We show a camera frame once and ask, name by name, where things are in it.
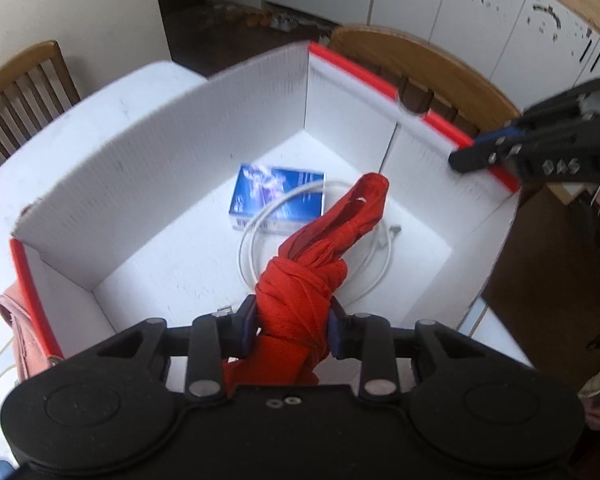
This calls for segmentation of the red cloth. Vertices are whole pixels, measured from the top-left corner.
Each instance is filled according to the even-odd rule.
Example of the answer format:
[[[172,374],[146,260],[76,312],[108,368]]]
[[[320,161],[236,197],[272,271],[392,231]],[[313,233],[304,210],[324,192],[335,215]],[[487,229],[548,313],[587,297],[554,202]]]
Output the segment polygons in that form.
[[[261,331],[249,356],[223,365],[227,389],[316,386],[329,355],[332,295],[348,275],[343,255],[384,214],[389,181],[364,174],[334,206],[288,237],[256,285]]]

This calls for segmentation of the red cardboard shoe box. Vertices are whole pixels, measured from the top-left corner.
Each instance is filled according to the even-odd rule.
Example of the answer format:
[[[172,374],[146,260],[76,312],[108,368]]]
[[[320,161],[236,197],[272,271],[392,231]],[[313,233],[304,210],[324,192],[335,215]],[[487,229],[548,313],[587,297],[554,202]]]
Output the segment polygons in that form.
[[[42,355],[237,307],[284,239],[370,172],[389,182],[384,214],[347,252],[338,299],[394,325],[457,326],[519,197],[510,177],[452,170],[466,142],[313,44],[208,80],[169,62],[117,80],[29,145],[42,184],[12,246]]]

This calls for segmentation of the blue small carton box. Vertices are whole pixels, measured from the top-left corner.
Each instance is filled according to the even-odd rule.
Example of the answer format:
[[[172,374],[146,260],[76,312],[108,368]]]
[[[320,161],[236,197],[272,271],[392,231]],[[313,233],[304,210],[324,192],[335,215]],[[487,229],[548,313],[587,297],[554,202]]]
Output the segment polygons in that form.
[[[243,230],[260,212],[280,202],[262,221],[260,230],[290,234],[316,220],[324,210],[322,172],[242,164],[239,167],[228,216],[235,230]]]

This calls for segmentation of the pink fleece garment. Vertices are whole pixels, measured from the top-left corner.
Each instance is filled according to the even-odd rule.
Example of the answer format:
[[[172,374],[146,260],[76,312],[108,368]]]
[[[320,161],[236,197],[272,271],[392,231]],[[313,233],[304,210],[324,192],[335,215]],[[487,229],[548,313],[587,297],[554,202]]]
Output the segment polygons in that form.
[[[12,348],[20,382],[45,372],[62,361],[60,356],[43,349],[42,340],[35,333],[31,315],[17,282],[1,293],[0,315],[14,334]]]

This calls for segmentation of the wooden chair at right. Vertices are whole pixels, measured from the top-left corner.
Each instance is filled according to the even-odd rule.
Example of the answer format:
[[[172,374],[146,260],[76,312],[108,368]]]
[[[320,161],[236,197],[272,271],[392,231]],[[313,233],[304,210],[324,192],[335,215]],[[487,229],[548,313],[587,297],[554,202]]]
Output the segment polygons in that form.
[[[471,138],[504,126],[516,106],[479,72],[406,32],[351,25],[332,31],[328,47],[393,84],[416,114],[435,112]]]

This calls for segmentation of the wooden chair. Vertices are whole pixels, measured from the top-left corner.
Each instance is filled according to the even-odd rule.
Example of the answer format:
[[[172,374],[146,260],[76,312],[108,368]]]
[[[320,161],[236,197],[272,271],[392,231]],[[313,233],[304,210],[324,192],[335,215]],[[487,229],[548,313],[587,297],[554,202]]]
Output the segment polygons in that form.
[[[332,31],[328,47],[393,84],[416,114],[435,112],[471,138],[504,126],[516,106],[479,72],[406,32],[351,25]]]
[[[0,167],[80,101],[57,41],[16,54],[0,68]]]

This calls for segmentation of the wooden chair at back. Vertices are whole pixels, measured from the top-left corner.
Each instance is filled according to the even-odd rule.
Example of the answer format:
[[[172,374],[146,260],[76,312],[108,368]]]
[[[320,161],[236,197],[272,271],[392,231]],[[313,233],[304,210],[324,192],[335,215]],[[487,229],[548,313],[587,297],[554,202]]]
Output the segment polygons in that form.
[[[16,54],[0,68],[0,167],[80,101],[57,41]]]

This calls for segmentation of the white wall cabinet unit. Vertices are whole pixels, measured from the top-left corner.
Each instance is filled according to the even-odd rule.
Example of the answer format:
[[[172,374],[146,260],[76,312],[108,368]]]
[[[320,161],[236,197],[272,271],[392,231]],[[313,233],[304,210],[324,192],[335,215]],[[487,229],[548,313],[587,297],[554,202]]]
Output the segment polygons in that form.
[[[600,0],[223,0],[406,32],[526,107],[600,77]]]

